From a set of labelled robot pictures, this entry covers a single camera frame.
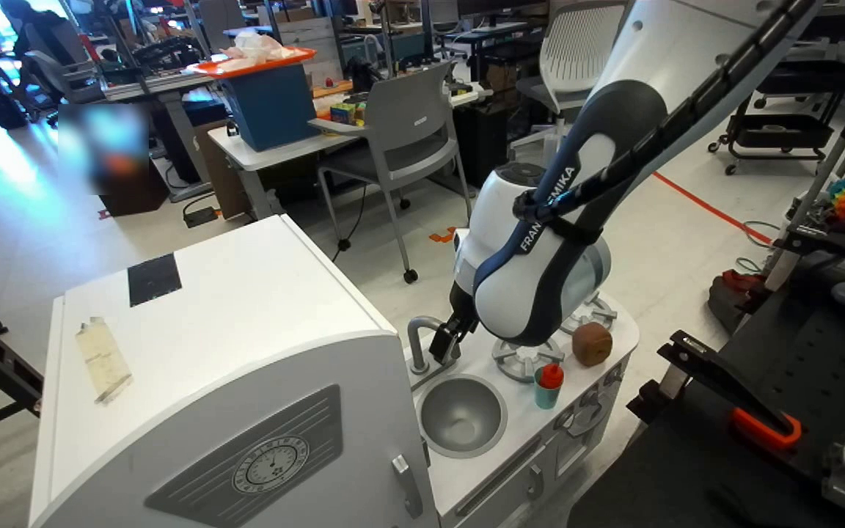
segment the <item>white appliance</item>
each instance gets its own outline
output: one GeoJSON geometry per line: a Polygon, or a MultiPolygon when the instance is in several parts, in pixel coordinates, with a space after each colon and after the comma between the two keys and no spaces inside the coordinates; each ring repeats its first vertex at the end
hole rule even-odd
{"type": "Polygon", "coordinates": [[[625,357],[565,359],[537,409],[531,386],[471,335],[436,377],[504,399],[508,430],[479,456],[423,449],[399,335],[286,219],[269,216],[173,252],[178,288],[129,301],[129,271],[53,301],[28,524],[47,528],[391,528],[496,524],[537,505],[599,443],[625,357]],[[102,318],[129,381],[96,402],[80,330],[102,318]]]}

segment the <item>office chair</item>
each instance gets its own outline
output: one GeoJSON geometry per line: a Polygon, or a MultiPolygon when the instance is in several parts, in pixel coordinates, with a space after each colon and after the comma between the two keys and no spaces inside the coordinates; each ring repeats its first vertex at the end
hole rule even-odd
{"type": "Polygon", "coordinates": [[[47,117],[49,125],[55,125],[59,117],[71,117],[81,138],[87,139],[91,156],[96,156],[96,139],[87,131],[85,110],[87,107],[109,107],[110,115],[121,115],[102,94],[96,68],[63,68],[53,56],[41,49],[24,51],[33,63],[37,63],[47,85],[53,85],[62,94],[62,107],[47,117]]]}
{"type": "Polygon", "coordinates": [[[399,242],[401,279],[407,283],[416,282],[416,270],[410,270],[407,260],[407,249],[394,208],[394,194],[401,189],[405,183],[414,183],[454,163],[467,219],[471,214],[467,176],[461,167],[461,148],[454,139],[451,104],[443,88],[448,69],[451,63],[436,63],[418,72],[377,81],[367,94],[367,110],[363,110],[367,144],[335,153],[316,169],[327,216],[335,226],[336,249],[349,249],[349,241],[341,236],[336,229],[327,176],[373,181],[380,186],[394,222],[394,236],[399,242]]]}
{"type": "Polygon", "coordinates": [[[514,139],[508,147],[511,157],[520,157],[524,147],[534,147],[537,139],[543,144],[543,160],[555,153],[565,131],[565,115],[574,115],[584,104],[603,69],[625,7],[625,0],[592,0],[564,6],[564,10],[550,18],[539,46],[539,76],[515,81],[515,91],[546,104],[556,122],[514,139]]]}

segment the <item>small fruit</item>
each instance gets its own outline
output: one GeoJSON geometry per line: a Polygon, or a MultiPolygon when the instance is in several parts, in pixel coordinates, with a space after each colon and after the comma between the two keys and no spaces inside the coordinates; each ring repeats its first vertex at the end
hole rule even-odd
{"type": "Polygon", "coordinates": [[[581,365],[594,365],[611,354],[611,330],[602,321],[581,321],[572,330],[572,354],[581,365]]]}

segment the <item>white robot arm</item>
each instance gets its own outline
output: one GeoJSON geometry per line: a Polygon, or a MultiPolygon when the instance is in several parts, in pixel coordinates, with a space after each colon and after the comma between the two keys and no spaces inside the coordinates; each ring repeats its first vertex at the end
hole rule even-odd
{"type": "Polygon", "coordinates": [[[484,181],[430,354],[446,359],[479,321],[515,346],[548,340],[603,282],[599,233],[625,194],[750,95],[815,10],[817,0],[636,0],[548,167],[484,181]]]}

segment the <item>floor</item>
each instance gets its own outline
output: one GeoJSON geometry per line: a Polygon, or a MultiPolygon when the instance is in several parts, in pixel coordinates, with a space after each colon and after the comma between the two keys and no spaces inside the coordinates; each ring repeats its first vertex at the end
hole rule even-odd
{"type": "MultiPolygon", "coordinates": [[[[138,148],[138,122],[124,110],[124,122],[96,115],[96,128],[113,148],[138,148]]],[[[703,153],[706,138],[681,153],[661,173],[696,197],[713,203],[735,219],[781,222],[793,197],[810,183],[810,163],[756,163],[738,176],[721,176],[721,160],[703,153]]],[[[125,263],[213,236],[232,222],[184,229],[182,204],[162,204],[151,214],[100,216],[100,198],[85,179],[87,153],[74,128],[28,125],[0,128],[0,318],[11,329],[5,340],[34,365],[44,365],[49,299],[62,291],[121,270],[125,263]]],[[[385,222],[385,208],[369,197],[352,249],[336,258],[341,270],[396,324],[416,314],[446,317],[451,283],[451,242],[430,233],[464,222],[461,198],[436,183],[410,189],[414,208],[405,214],[416,283],[401,283],[396,249],[385,222]]],[[[344,204],[344,222],[358,210],[358,198],[344,204]]],[[[332,252],[332,229],[314,204],[295,204],[301,229],[332,252]]],[[[643,340],[631,359],[618,408],[586,465],[543,505],[539,516],[511,524],[565,524],[570,505],[622,450],[636,418],[622,408],[643,381],[663,373],[653,349],[685,329],[706,343],[725,343],[725,330],[706,314],[703,299],[713,276],[735,267],[735,258],[762,260],[729,222],[706,214],[661,179],[643,181],[616,210],[603,232],[612,249],[612,271],[603,291],[636,318],[643,340]]],[[[33,481],[34,418],[11,417],[0,423],[0,528],[25,521],[33,481]]]]}

